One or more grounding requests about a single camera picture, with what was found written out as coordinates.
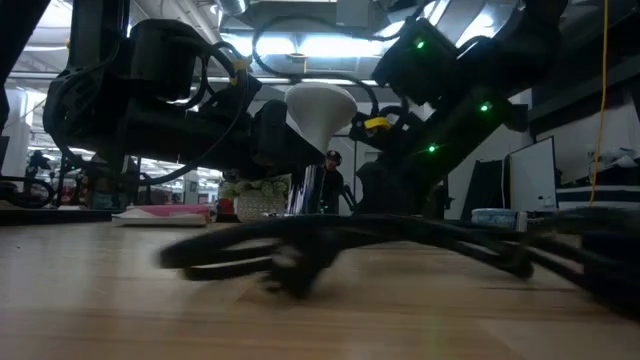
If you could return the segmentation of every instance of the table surface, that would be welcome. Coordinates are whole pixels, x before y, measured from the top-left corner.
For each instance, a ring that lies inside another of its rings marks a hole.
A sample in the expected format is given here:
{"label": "table surface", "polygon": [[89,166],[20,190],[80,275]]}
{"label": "table surface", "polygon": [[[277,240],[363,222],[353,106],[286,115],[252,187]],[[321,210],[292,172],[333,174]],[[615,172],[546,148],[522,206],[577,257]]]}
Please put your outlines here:
{"label": "table surface", "polygon": [[640,358],[637,324],[553,274],[522,282],[438,249],[347,251],[303,302],[154,265],[211,230],[0,228],[0,358]]}

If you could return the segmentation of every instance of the cable bundle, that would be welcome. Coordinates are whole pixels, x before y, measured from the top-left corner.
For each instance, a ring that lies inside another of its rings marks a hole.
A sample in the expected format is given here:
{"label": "cable bundle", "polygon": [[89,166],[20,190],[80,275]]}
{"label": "cable bundle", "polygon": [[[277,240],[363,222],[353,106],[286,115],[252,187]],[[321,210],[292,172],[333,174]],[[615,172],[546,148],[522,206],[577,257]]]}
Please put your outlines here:
{"label": "cable bundle", "polygon": [[[24,183],[25,189],[31,188],[32,184],[40,185],[47,191],[47,197],[40,199],[32,196],[29,191],[19,193],[14,189],[14,182]],[[53,190],[53,187],[42,180],[0,175],[0,200],[6,200],[10,204],[23,209],[40,209],[53,200],[55,193],[56,191]]]}
{"label": "cable bundle", "polygon": [[[413,21],[415,21],[415,19],[417,19],[420,14],[422,14],[422,12],[424,11],[425,6],[430,3],[432,0],[426,0],[422,3],[422,5],[418,6],[416,8],[416,10],[414,11],[413,14],[411,14],[411,16],[409,16],[407,18],[406,24],[394,35],[392,36],[388,36],[388,37],[380,37],[380,36],[370,36],[370,37],[361,37],[361,38],[366,38],[369,40],[375,40],[375,41],[387,41],[387,40],[391,40],[391,39],[395,39],[397,37],[399,37],[401,35],[401,33],[404,31],[404,29]],[[326,21],[324,21],[323,19],[320,18],[316,18],[313,16],[309,16],[309,15],[305,15],[305,14],[300,14],[300,15],[290,15],[290,16],[281,16],[281,17],[276,17],[273,20],[267,22],[264,26],[262,26],[260,29],[257,29],[254,36],[253,36],[253,59],[256,61],[256,63],[266,72],[270,73],[270,74],[275,74],[277,76],[282,76],[282,77],[286,77],[289,79],[292,79],[292,81],[296,81],[302,78],[309,78],[309,79],[313,79],[313,78],[335,78],[335,79],[343,79],[343,80],[349,80],[354,82],[356,85],[362,87],[365,92],[368,94],[368,96],[371,98],[371,103],[372,103],[372,111],[371,111],[371,117],[375,117],[378,114],[378,100],[375,96],[375,93],[373,92],[373,90],[371,89],[371,87],[369,87],[368,85],[366,85],[365,83],[363,83],[361,80],[355,79],[353,77],[349,77],[347,75],[341,74],[341,73],[317,73],[317,74],[289,74],[289,73],[283,73],[283,72],[279,72],[277,70],[274,70],[272,68],[270,68],[268,65],[266,65],[260,58],[260,55],[257,53],[256,51],[256,45],[260,39],[260,37],[267,31],[269,30],[271,27],[273,27],[274,25],[278,24],[278,23],[282,23],[282,22],[286,22],[286,21],[290,21],[290,20],[296,20],[296,19],[302,19],[302,20],[307,20],[307,21],[312,21],[312,22],[316,22],[316,23],[321,23],[324,24],[325,26],[334,29],[336,32],[340,32],[343,34],[347,34],[347,35],[351,35],[347,32],[345,32],[344,30],[339,29],[338,27],[336,27],[336,25],[334,24],[330,24],[327,23]],[[158,20],[147,20],[148,22],[156,22],[159,23]],[[247,71],[235,71],[235,67],[233,66],[233,61],[230,60],[222,51],[222,48],[226,48],[229,49],[231,51],[231,53],[234,55],[234,57],[236,57],[236,59],[240,60],[240,61],[248,61],[249,59],[245,59],[231,44],[226,43],[226,42],[219,42],[216,44],[208,44],[206,41],[204,41],[203,39],[199,38],[199,37],[189,37],[189,36],[174,36],[168,39],[170,42],[178,42],[178,43],[183,43],[187,46],[193,47],[195,49],[198,50],[199,53],[199,58],[201,60],[201,78],[200,78],[200,87],[198,89],[198,91],[196,92],[195,96],[193,98],[191,98],[187,103],[185,104],[180,104],[180,105],[175,105],[176,107],[181,107],[181,108],[191,108],[194,105],[199,104],[206,92],[208,92],[211,97],[209,98],[209,100],[207,100],[203,106],[211,106],[213,105],[213,103],[215,103],[218,100],[218,94],[215,93],[215,91],[213,90],[213,88],[211,87],[211,85],[208,82],[207,79],[207,68],[208,68],[208,62],[209,62],[209,58],[213,57],[215,58],[221,65],[222,67],[227,71],[227,73],[229,74],[229,77],[231,78],[231,82],[235,83],[237,85],[239,85],[242,89],[242,95],[240,95],[240,105],[238,106],[237,112],[233,118],[233,120],[231,121],[231,124],[229,125],[229,127],[227,128],[226,132],[217,140],[215,141],[211,147],[209,147],[209,149],[207,151],[205,151],[202,155],[200,155],[198,158],[196,158],[194,161],[186,164],[185,166],[183,166],[182,168],[175,170],[173,172],[171,172],[170,174],[158,177],[158,178],[146,178],[144,180],[141,179],[132,179],[129,177],[125,177],[122,176],[121,174],[115,173],[115,172],[111,172],[111,171],[105,171],[103,169],[100,169],[98,167],[93,166],[92,164],[84,161],[81,157],[75,155],[67,146],[67,141],[65,139],[65,135],[64,135],[64,131],[63,129],[52,129],[53,131],[51,131],[50,135],[52,137],[52,139],[54,140],[54,143],[56,144],[56,146],[58,148],[60,148],[60,151],[64,154],[64,156],[67,157],[67,159],[69,159],[71,162],[73,162],[74,165],[76,165],[79,168],[85,169],[91,173],[95,173],[95,174],[99,174],[100,176],[104,176],[107,177],[109,179],[112,180],[116,180],[119,182],[123,182],[123,183],[136,183],[139,186],[147,186],[147,185],[157,185],[157,184],[162,184],[168,181],[171,181],[173,179],[176,179],[186,173],[188,173],[189,171],[195,169],[199,163],[201,163],[204,159],[206,159],[211,153],[212,151],[216,148],[216,146],[221,143],[226,137],[227,135],[231,132],[231,130],[235,127],[236,123],[238,122],[238,119],[241,117],[242,113],[244,112],[244,110],[246,110],[246,106],[245,106],[245,102],[248,99],[248,74]],[[65,81],[61,87],[58,89],[58,91],[54,94],[52,99],[49,99],[50,101],[47,102],[47,106],[45,107],[45,116],[46,117],[51,117],[51,118],[56,118],[56,119],[61,119],[64,117],[67,117],[70,115],[71,112],[73,112],[74,114],[78,115],[78,114],[82,114],[85,110],[87,110],[88,106],[91,104],[92,100],[95,99],[95,97],[97,96],[98,91],[95,91],[95,94],[93,94],[92,99],[90,99],[91,101],[83,101],[83,103],[85,104],[84,107],[80,108],[80,109],[69,109],[66,108],[65,106],[63,106],[63,97],[64,95],[73,90],[74,87],[81,87],[81,86],[93,86],[91,84],[91,81],[88,80],[89,76],[94,75],[96,73],[99,73],[100,71],[103,71],[105,68],[109,67],[115,60],[116,57],[118,55],[118,52],[120,50],[120,43],[117,44],[117,46],[114,47],[114,49],[112,49],[112,52],[110,54],[110,56],[102,63],[96,64],[94,66],[91,67],[87,67],[84,68],[82,70],[69,70],[67,71],[67,73],[65,74],[65,78],[67,78],[68,80]],[[403,100],[403,112],[406,112],[408,109],[408,103],[406,103],[406,100]]]}
{"label": "cable bundle", "polygon": [[[543,220],[534,231],[518,233],[463,222],[445,223],[395,215],[340,217],[310,215],[245,224],[196,236],[163,249],[163,268],[182,269],[188,280],[223,280],[256,272],[268,291],[284,291],[302,298],[323,269],[341,251],[394,241],[412,241],[451,250],[520,279],[533,275],[533,264],[593,292],[583,273],[553,260],[559,256],[606,274],[611,281],[640,294],[640,268],[599,253],[552,239],[551,230],[581,234],[606,230],[639,238],[640,213],[589,208],[560,212]],[[230,250],[247,240],[276,238],[275,243]],[[204,265],[215,267],[202,268]]]}

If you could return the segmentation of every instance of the yellow cable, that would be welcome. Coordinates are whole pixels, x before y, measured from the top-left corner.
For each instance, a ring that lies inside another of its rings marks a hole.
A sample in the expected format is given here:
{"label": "yellow cable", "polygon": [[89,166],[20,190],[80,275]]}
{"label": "yellow cable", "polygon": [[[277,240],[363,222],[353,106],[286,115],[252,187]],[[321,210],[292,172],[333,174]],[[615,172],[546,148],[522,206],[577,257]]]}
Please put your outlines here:
{"label": "yellow cable", "polygon": [[598,146],[596,147],[596,164],[593,171],[593,183],[591,184],[591,198],[589,207],[593,206],[596,198],[596,180],[598,178],[598,162],[600,161],[600,147],[602,145],[602,133],[604,132],[604,111],[607,101],[607,39],[609,38],[609,0],[604,0],[604,32],[602,36],[602,102],[600,103],[600,130],[598,131]]}

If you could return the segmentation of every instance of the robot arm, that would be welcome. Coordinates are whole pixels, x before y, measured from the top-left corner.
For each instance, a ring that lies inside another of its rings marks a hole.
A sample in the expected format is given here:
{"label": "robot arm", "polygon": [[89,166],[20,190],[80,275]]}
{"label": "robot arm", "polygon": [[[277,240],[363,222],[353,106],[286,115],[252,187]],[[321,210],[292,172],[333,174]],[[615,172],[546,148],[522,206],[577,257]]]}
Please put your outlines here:
{"label": "robot arm", "polygon": [[[97,3],[100,11],[88,11]],[[254,179],[322,161],[323,154],[286,124],[284,102],[267,102],[255,117],[247,113],[262,84],[230,44],[210,45],[190,26],[158,19],[136,24],[127,38],[128,6],[128,0],[74,2],[69,64],[51,83],[43,116],[45,130],[65,156],[96,172],[68,147],[101,150],[112,169],[102,175],[123,182],[132,181],[118,174],[125,154],[188,163],[171,176],[140,185],[169,181],[196,166],[236,169]],[[92,17],[102,22],[100,31],[78,31],[79,24],[92,26]],[[87,43],[101,46],[83,49]],[[235,59],[221,48],[232,50]],[[89,56],[92,49],[98,55]],[[231,79],[218,92],[207,81],[210,57]],[[190,96],[197,65],[199,90],[186,104],[176,103]],[[208,100],[194,108],[207,93]]]}
{"label": "robot arm", "polygon": [[500,125],[527,129],[527,106],[508,98],[549,71],[567,1],[525,3],[492,39],[473,38],[458,49],[421,19],[387,51],[372,78],[435,111],[426,121],[398,107],[381,111],[399,115],[395,124],[365,114],[353,119],[350,137],[383,151],[357,172],[363,185],[357,213],[420,213],[429,189]]}

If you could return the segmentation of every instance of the yellow tag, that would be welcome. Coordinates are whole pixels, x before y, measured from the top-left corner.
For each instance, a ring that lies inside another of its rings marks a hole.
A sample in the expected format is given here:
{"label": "yellow tag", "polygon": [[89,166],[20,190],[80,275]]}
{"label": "yellow tag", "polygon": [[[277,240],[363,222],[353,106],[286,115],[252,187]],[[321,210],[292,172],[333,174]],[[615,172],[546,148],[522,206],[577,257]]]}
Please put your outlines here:
{"label": "yellow tag", "polygon": [[[251,61],[251,56],[249,56],[240,60],[231,60],[231,64],[233,64],[233,68],[236,71],[247,71],[249,69],[249,65],[251,65]],[[236,86],[238,84],[238,78],[229,78],[229,83],[231,84],[231,86]]]}
{"label": "yellow tag", "polygon": [[251,57],[246,57],[240,60],[231,60],[233,68],[236,70],[247,70],[251,65]]}
{"label": "yellow tag", "polygon": [[374,129],[374,128],[383,128],[385,130],[389,130],[391,129],[391,125],[387,121],[387,118],[380,116],[380,117],[365,121],[364,128],[367,130]]}

